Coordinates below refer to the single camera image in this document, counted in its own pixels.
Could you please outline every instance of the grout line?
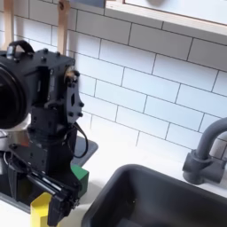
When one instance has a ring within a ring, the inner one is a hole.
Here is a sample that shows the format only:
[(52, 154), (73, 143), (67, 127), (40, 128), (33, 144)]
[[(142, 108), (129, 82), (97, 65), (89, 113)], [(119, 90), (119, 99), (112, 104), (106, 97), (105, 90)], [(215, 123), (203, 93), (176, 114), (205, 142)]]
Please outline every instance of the grout line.
[(125, 68), (126, 68), (126, 67), (123, 68), (123, 74), (122, 74), (122, 78), (121, 78), (121, 87), (122, 87), (122, 85), (123, 85)]
[(93, 121), (93, 114), (91, 115), (91, 118), (90, 118), (90, 129), (91, 129), (92, 121)]
[(201, 123), (200, 123), (199, 129), (198, 129), (198, 132), (200, 132), (200, 129), (201, 129), (201, 126), (202, 126), (202, 122), (203, 122), (204, 117), (205, 117), (205, 114), (203, 114), (203, 116), (202, 116)]
[(145, 106), (146, 106), (147, 99), (148, 99), (148, 95), (147, 95), (146, 98), (145, 98)]
[(98, 59), (100, 59), (101, 48), (102, 48), (102, 39), (100, 39), (100, 43), (99, 43)]
[(155, 56), (154, 56), (154, 60), (153, 60), (153, 70), (154, 70), (154, 67), (155, 67), (155, 63), (156, 63), (156, 59), (157, 59), (157, 53), (155, 53)]
[(115, 121), (117, 123), (117, 114), (118, 114), (118, 109), (119, 109), (119, 106), (117, 106), (117, 111), (116, 111), (116, 117), (115, 117)]
[(219, 70), (217, 71), (217, 74), (216, 74), (215, 82), (214, 82), (213, 87), (212, 87), (212, 90), (211, 90), (212, 92), (213, 92), (213, 90), (214, 90), (214, 87), (215, 87), (215, 84), (216, 84), (216, 79), (217, 79), (218, 74), (219, 74)]
[(28, 0), (28, 17), (30, 18), (30, 0)]
[[(168, 124), (167, 134), (168, 134), (169, 127), (170, 127), (170, 123)], [(166, 134), (166, 136), (165, 136), (165, 140), (167, 140), (167, 134)]]
[(177, 102), (177, 99), (178, 99), (178, 95), (179, 95), (180, 89), (181, 89), (181, 83), (180, 83), (180, 85), (179, 85), (179, 89), (178, 89), (178, 92), (177, 92), (177, 94), (176, 94), (175, 104), (176, 104), (176, 102)]
[(79, 11), (77, 10), (76, 11), (76, 21), (75, 21), (75, 31), (77, 31), (78, 14), (79, 14)]
[(52, 45), (52, 40), (53, 40), (53, 26), (51, 26), (51, 45)]
[(137, 136), (137, 142), (136, 142), (136, 146), (138, 145), (138, 139), (139, 139), (139, 135), (140, 135), (140, 131), (138, 131), (138, 136)]
[(187, 61), (188, 61), (188, 58), (189, 58), (189, 55), (190, 55), (190, 52), (191, 52), (193, 40), (194, 40), (194, 38), (192, 38), (192, 41), (191, 41), (191, 44), (190, 44), (190, 47), (189, 47), (188, 56), (187, 56)]
[(132, 29), (132, 23), (130, 24), (130, 31), (129, 31), (129, 40), (128, 40), (128, 45), (129, 45), (130, 38), (131, 38), (131, 29)]
[(97, 80), (98, 80), (98, 79), (96, 79), (96, 84), (95, 84), (95, 92), (94, 92), (94, 96), (93, 96), (93, 97), (95, 97), (95, 96), (96, 96)]

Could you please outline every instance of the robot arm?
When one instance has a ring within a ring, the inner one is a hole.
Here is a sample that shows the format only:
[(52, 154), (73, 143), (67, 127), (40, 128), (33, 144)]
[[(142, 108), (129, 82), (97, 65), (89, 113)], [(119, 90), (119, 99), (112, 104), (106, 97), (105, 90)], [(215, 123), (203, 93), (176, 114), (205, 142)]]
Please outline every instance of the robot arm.
[[(18, 45), (24, 52), (16, 52)], [(32, 201), (50, 193), (50, 226), (79, 204), (82, 189), (70, 168), (77, 131), (82, 132), (76, 120), (84, 106), (78, 90), (80, 75), (73, 65), (74, 59), (59, 52), (34, 52), (25, 41), (13, 42), (0, 52), (0, 129), (21, 129), (31, 114), (29, 145), (10, 145), (11, 194), (17, 201), (25, 197)]]

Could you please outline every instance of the wooden cabinet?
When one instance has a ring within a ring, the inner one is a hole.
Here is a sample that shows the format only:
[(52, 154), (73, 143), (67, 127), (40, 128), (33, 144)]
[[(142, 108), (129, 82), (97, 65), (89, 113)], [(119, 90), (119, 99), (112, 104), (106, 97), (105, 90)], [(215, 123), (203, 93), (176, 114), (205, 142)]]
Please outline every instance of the wooden cabinet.
[(96, 6), (100, 8), (105, 7), (105, 1), (106, 0), (70, 0), (70, 2), (72, 3), (88, 4), (88, 5)]
[(126, 0), (125, 3), (227, 24), (226, 0)]
[(106, 8), (227, 35), (227, 0), (107, 0)]

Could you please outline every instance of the white subway tile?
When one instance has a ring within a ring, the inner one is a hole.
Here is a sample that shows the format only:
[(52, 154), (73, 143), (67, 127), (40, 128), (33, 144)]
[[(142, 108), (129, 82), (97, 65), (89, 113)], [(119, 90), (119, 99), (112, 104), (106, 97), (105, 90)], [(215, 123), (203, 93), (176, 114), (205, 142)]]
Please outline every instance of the white subway tile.
[(80, 92), (94, 96), (96, 88), (96, 79), (90, 78), (84, 74), (80, 76)]
[(94, 13), (78, 11), (77, 31), (127, 44), (131, 24)]
[(198, 111), (153, 97), (147, 98), (145, 113), (194, 130), (199, 129), (203, 116)]
[(196, 149), (202, 134), (174, 124), (170, 124), (167, 140), (178, 145), (183, 145), (191, 149)]
[(75, 54), (75, 67), (81, 74), (106, 82), (121, 84), (123, 67), (80, 54)]
[(208, 91), (181, 85), (176, 102), (206, 114), (227, 116), (227, 98)]
[(145, 95), (107, 82), (97, 81), (95, 96), (139, 112), (145, 107)]
[(34, 51), (39, 51), (39, 50), (42, 50), (44, 48), (47, 48), (49, 51), (52, 51), (52, 52), (57, 51), (57, 48), (55, 46), (51, 46), (51, 45), (48, 45), (48, 44), (45, 44), (45, 43), (39, 43), (39, 42), (33, 41), (33, 40), (30, 40), (29, 43), (33, 47)]
[[(52, 45), (58, 45), (58, 28), (52, 28)], [(67, 31), (67, 49), (98, 58), (100, 39), (73, 31)]]
[[(59, 0), (53, 0), (53, 3), (57, 4), (59, 2)], [(86, 11), (86, 12), (94, 12), (96, 14), (104, 14), (104, 9), (102, 8), (98, 8), (98, 7), (94, 7), (91, 5), (87, 5), (87, 4), (80, 4), (80, 3), (70, 3), (70, 6), (72, 8), (78, 9), (78, 10), (82, 10), (82, 11)]]
[(137, 16), (135, 14), (120, 12), (120, 11), (111, 10), (111, 9), (105, 10), (105, 16), (120, 19), (120, 20), (126, 20), (136, 24), (146, 25), (149, 27), (161, 28), (162, 26), (162, 21), (160, 20), (154, 20), (151, 18)]
[(188, 35), (191, 37), (208, 40), (211, 42), (227, 45), (227, 39), (225, 35), (220, 35), (217, 33), (211, 33), (203, 30), (198, 30), (192, 27), (185, 27), (177, 24), (171, 24), (164, 22), (163, 30), (175, 32), (182, 35)]
[(187, 154), (191, 151), (188, 148), (141, 132), (139, 133), (137, 147), (180, 162), (184, 162)]
[(80, 94), (82, 102), (85, 104), (82, 109), (85, 112), (98, 115), (114, 121), (117, 113), (117, 105), (107, 103), (103, 100)]
[(127, 145), (136, 145), (138, 131), (122, 126), (120, 124), (104, 120), (97, 116), (92, 117), (91, 129), (97, 137), (103, 141), (112, 143), (125, 143)]
[(216, 78), (215, 87), (213, 89), (213, 92), (227, 96), (226, 88), (227, 88), (227, 73), (219, 72), (219, 74)]
[[(215, 121), (218, 121), (219, 119), (220, 119), (219, 117), (214, 117), (214, 116), (205, 114), (200, 126), (200, 132), (203, 133), (212, 123), (214, 123)], [(224, 132), (223, 134), (221, 134), (219, 138), (227, 141), (227, 132)]]
[(191, 42), (192, 39), (187, 36), (133, 24), (129, 45), (177, 59), (187, 59)]
[(100, 59), (130, 67), (150, 74), (153, 70), (154, 53), (126, 45), (102, 40)]
[(189, 61), (227, 71), (227, 46), (194, 39)]
[(82, 112), (83, 117), (80, 117), (76, 122), (80, 125), (82, 130), (90, 129), (91, 124), (91, 114)]
[(170, 102), (176, 101), (176, 94), (179, 90), (179, 83), (177, 82), (170, 82), (128, 68), (125, 68), (122, 86)]
[[(75, 30), (77, 10), (70, 9), (68, 14), (68, 28)], [(56, 4), (45, 3), (38, 0), (30, 0), (30, 18), (57, 26), (59, 23), (59, 11)]]
[(167, 135), (167, 122), (120, 106), (118, 107), (116, 121), (120, 124), (152, 134), (156, 137), (165, 138)]
[(28, 3), (29, 0), (14, 1), (14, 14), (20, 17), (28, 18)]
[(51, 25), (33, 20), (16, 17), (14, 34), (42, 43), (51, 44)]
[(203, 90), (212, 90), (217, 70), (157, 55), (153, 74)]

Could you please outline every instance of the yellow block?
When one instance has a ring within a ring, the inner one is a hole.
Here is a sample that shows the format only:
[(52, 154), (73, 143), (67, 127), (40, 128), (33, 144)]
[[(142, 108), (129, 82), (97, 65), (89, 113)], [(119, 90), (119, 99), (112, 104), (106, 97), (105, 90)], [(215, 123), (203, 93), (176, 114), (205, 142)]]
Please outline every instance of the yellow block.
[(31, 227), (48, 227), (50, 201), (51, 195), (45, 192), (31, 203)]

